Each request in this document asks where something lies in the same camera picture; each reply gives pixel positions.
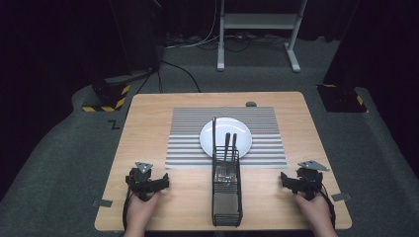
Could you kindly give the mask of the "person's left hand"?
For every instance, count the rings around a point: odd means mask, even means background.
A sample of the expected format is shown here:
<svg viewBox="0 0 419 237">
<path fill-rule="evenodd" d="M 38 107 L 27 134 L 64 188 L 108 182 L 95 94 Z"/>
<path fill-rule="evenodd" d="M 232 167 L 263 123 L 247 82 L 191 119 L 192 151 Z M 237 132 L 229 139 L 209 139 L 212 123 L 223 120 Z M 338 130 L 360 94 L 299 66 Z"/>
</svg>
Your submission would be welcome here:
<svg viewBox="0 0 419 237">
<path fill-rule="evenodd" d="M 160 192 L 155 193 L 148 201 L 143 201 L 136 195 L 130 198 L 126 213 L 126 231 L 144 230 L 145 232 L 160 196 Z"/>
</svg>

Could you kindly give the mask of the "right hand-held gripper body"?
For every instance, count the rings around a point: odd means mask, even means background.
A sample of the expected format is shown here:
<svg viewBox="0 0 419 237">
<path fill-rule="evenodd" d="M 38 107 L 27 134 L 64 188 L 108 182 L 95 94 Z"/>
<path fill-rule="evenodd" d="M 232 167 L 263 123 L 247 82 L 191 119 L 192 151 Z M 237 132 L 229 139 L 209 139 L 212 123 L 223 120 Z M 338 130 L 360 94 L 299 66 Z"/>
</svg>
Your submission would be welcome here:
<svg viewBox="0 0 419 237">
<path fill-rule="evenodd" d="M 305 193 L 305 198 L 307 200 L 312 200 L 315 194 L 319 193 L 322 189 L 322 172 L 328 172 L 329 168 L 315 160 L 299 162 L 298 166 L 299 168 L 296 170 L 296 175 L 300 181 L 300 185 L 295 192 Z"/>
</svg>

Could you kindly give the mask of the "white round plate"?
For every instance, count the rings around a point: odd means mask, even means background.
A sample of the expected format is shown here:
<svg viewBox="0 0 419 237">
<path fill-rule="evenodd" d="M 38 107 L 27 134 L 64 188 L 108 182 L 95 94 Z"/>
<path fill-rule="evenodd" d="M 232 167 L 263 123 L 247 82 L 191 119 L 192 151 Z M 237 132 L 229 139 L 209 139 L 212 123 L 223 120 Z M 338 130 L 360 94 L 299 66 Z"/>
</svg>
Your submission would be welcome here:
<svg viewBox="0 0 419 237">
<path fill-rule="evenodd" d="M 252 133 L 242 121 L 235 118 L 217 118 L 215 120 L 215 143 L 217 146 L 225 145 L 225 135 L 230 133 L 230 139 L 236 135 L 236 148 L 242 158 L 251 148 Z M 200 144 L 208 156 L 212 155 L 212 121 L 209 121 L 201 130 Z"/>
</svg>

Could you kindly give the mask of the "grey striped placemat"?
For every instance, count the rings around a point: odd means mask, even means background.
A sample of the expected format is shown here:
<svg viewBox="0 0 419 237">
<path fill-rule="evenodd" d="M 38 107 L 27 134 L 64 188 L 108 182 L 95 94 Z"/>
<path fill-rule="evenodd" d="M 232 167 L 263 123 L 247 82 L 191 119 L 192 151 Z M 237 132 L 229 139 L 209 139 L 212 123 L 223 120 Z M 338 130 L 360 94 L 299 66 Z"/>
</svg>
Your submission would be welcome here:
<svg viewBox="0 0 419 237">
<path fill-rule="evenodd" d="M 272 107 L 176 108 L 172 114 L 165 166 L 168 169 L 205 169 L 211 156 L 200 144 L 202 128 L 212 118 L 242 121 L 252 133 L 250 150 L 239 157 L 243 168 L 286 169 L 288 162 Z"/>
</svg>

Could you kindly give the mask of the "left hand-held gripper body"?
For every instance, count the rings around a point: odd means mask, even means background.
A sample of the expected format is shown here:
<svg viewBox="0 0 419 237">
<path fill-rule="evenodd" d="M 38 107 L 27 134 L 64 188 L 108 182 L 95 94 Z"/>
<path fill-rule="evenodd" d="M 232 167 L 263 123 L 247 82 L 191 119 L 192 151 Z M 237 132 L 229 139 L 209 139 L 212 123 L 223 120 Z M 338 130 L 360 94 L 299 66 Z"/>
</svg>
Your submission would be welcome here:
<svg viewBox="0 0 419 237">
<path fill-rule="evenodd" d="M 147 201 L 147 196 L 151 193 L 149 187 L 151 184 L 151 173 L 152 164 L 135 162 L 135 167 L 132 168 L 126 176 L 128 189 L 131 192 L 138 194 L 138 197 L 143 201 Z"/>
</svg>

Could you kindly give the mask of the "white metal stand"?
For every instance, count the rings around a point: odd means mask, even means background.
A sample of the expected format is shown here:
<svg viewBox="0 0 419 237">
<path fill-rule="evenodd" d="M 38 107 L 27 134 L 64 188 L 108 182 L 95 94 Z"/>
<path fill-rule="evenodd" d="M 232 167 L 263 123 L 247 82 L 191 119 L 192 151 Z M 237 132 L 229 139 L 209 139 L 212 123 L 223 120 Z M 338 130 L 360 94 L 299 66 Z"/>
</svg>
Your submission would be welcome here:
<svg viewBox="0 0 419 237">
<path fill-rule="evenodd" d="M 284 48 L 293 72 L 300 72 L 301 69 L 293 48 L 307 2 L 308 0 L 300 0 L 299 10 L 294 14 L 250 14 L 226 13 L 224 10 L 225 0 L 220 0 L 216 69 L 218 71 L 223 71 L 225 69 L 225 30 L 290 30 L 292 35 L 290 40 L 284 43 Z"/>
</svg>

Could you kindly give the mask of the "person's right hand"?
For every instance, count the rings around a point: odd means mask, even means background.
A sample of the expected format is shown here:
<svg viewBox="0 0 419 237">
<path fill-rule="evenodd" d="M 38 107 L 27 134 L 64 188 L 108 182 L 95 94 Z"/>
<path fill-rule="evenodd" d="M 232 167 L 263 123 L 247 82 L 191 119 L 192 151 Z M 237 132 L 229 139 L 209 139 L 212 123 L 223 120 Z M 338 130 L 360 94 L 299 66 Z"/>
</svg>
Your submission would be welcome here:
<svg viewBox="0 0 419 237">
<path fill-rule="evenodd" d="M 322 195 L 317 194 L 312 200 L 307 200 L 301 195 L 293 195 L 293 199 L 308 221 L 312 232 L 321 229 L 334 229 L 329 206 Z"/>
</svg>

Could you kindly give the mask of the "black box with hazard stripes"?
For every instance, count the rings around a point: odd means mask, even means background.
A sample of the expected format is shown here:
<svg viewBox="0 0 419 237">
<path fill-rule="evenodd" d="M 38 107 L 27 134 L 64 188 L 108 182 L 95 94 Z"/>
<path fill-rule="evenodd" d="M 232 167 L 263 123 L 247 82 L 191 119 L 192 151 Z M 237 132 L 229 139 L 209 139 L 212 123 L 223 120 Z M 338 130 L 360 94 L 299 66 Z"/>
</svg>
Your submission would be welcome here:
<svg viewBox="0 0 419 237">
<path fill-rule="evenodd" d="M 115 112 L 122 108 L 126 101 L 130 85 L 127 83 L 109 84 L 101 81 L 88 88 L 81 107 L 84 112 Z"/>
</svg>

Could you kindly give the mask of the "black upright panel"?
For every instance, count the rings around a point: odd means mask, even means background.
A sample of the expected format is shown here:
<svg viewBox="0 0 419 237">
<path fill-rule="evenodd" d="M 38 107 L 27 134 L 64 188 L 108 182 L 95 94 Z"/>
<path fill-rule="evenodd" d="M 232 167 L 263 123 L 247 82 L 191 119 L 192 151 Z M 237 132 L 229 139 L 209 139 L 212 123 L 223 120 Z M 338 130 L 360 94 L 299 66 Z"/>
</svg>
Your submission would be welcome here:
<svg viewBox="0 0 419 237">
<path fill-rule="evenodd" d="M 153 31 L 153 0 L 110 0 L 131 73 L 156 70 L 159 49 Z"/>
</svg>

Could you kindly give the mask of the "black box with yellow corners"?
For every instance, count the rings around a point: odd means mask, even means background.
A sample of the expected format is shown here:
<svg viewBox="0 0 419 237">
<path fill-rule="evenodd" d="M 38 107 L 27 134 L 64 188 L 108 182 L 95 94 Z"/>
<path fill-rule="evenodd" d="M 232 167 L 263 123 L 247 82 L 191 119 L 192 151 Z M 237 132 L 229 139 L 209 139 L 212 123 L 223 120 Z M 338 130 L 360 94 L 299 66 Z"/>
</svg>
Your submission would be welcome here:
<svg viewBox="0 0 419 237">
<path fill-rule="evenodd" d="M 335 85 L 317 85 L 316 89 L 329 113 L 365 113 L 364 100 L 353 88 Z"/>
</svg>

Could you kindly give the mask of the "black wire cutlery caddy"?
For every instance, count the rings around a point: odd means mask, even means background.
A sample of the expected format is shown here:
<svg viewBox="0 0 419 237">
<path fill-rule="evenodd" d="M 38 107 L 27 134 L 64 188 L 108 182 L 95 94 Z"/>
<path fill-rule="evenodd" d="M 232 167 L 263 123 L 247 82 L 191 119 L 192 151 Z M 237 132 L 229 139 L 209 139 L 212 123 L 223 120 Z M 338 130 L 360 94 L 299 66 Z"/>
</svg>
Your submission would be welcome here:
<svg viewBox="0 0 419 237">
<path fill-rule="evenodd" d="M 242 192 L 238 151 L 217 146 L 212 154 L 211 217 L 214 226 L 241 224 Z"/>
</svg>

